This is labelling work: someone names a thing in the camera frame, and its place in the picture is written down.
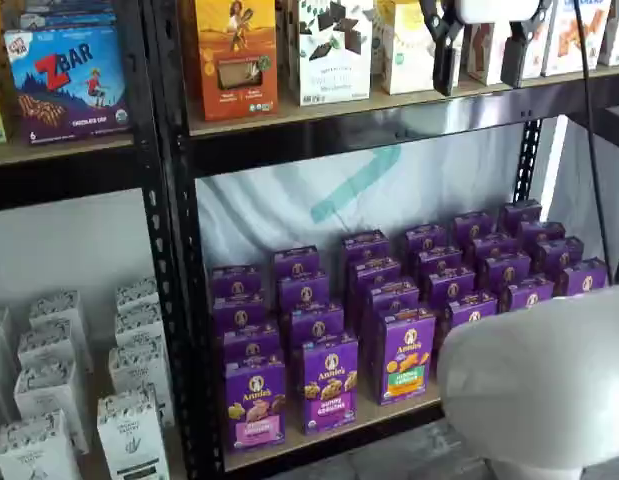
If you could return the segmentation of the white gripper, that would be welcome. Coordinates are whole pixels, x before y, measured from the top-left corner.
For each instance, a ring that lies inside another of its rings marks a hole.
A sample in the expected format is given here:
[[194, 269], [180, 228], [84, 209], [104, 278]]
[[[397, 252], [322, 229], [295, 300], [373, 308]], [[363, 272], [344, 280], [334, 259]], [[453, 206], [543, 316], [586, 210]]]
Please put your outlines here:
[[501, 80], [519, 88], [523, 80], [527, 50], [538, 28], [547, 18], [551, 0], [420, 0], [424, 23], [434, 41], [434, 89], [450, 96], [456, 66], [453, 43], [463, 23], [509, 22], [511, 35], [505, 43]]

